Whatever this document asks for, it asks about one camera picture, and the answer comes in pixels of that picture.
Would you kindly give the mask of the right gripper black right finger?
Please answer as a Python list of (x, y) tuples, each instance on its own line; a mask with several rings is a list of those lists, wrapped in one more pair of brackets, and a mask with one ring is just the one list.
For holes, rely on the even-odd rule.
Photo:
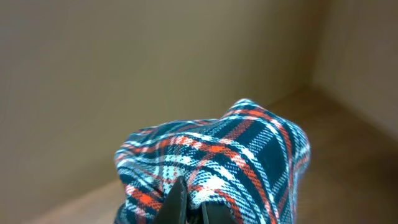
[(222, 204), (204, 202), (201, 214), (203, 224), (238, 224), (229, 208)]

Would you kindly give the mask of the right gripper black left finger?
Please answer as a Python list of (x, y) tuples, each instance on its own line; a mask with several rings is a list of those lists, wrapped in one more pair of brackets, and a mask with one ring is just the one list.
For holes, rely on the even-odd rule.
[(152, 224), (186, 224), (188, 189), (183, 176), (176, 179)]

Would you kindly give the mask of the plaid shirt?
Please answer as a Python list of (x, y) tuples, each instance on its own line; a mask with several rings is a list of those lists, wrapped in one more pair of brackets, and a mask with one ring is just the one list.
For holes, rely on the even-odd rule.
[(218, 119), (177, 120), (133, 132), (114, 155), (126, 199), (116, 223), (151, 223), (174, 183), (187, 185), (185, 223), (210, 204), (237, 223), (295, 223), (310, 143), (295, 123), (242, 99)]

